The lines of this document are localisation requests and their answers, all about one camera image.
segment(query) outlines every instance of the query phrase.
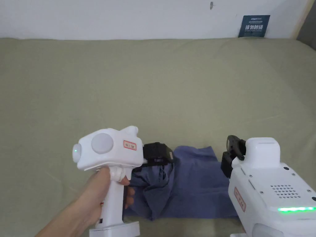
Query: white wall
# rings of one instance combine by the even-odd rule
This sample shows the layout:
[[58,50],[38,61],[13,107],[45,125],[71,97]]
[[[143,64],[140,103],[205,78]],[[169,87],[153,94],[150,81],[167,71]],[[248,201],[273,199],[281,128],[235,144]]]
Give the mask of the white wall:
[[310,0],[0,0],[0,37],[67,40],[225,38],[244,15],[271,15],[291,38]]

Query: red label sticker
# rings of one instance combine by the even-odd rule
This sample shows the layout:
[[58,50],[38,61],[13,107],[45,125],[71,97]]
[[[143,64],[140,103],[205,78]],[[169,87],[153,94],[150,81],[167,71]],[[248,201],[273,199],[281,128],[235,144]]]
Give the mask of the red label sticker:
[[234,194],[235,194],[235,197],[237,198],[237,201],[239,202],[241,209],[245,212],[246,211],[246,203],[242,199],[242,197],[241,197],[241,195],[236,187],[234,190]]
[[129,142],[129,141],[124,141],[123,144],[124,144],[125,148],[131,149],[131,150],[134,150],[134,151],[136,151],[136,149],[137,149],[137,146],[136,146],[135,143],[132,143],[132,142]]

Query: blue cloth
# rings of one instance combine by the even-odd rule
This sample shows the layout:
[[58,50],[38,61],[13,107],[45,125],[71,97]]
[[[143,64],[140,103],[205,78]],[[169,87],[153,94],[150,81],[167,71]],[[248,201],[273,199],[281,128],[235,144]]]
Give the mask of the blue cloth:
[[135,202],[127,215],[149,220],[237,216],[228,196],[229,180],[211,147],[180,146],[174,156],[174,164],[145,167],[132,174]]

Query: forearm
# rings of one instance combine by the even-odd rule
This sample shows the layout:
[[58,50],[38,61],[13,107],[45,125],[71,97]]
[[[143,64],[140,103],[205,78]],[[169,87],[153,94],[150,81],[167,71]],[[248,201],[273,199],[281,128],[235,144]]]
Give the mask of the forearm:
[[88,216],[78,201],[68,205],[58,216],[42,229],[36,237],[77,237],[89,226]]

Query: black mount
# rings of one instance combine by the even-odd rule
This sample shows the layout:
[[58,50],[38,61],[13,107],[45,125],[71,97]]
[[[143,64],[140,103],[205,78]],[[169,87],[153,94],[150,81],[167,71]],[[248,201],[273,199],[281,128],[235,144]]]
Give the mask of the black mount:
[[246,155],[246,141],[238,138],[234,135],[229,135],[227,137],[226,143],[227,151],[223,152],[221,170],[227,178],[233,171],[232,162],[236,157],[243,161]]

